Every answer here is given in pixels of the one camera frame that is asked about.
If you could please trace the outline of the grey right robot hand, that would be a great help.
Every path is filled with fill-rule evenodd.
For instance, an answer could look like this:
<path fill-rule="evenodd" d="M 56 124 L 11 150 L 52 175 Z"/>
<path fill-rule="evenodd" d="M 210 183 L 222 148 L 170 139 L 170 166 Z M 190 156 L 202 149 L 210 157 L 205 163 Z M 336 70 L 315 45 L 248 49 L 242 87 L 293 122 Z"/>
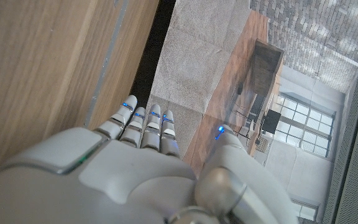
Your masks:
<path fill-rule="evenodd" d="M 220 126 L 201 173 L 178 155 L 171 111 L 128 96 L 0 169 L 0 223 L 296 223 L 286 190 Z"/>

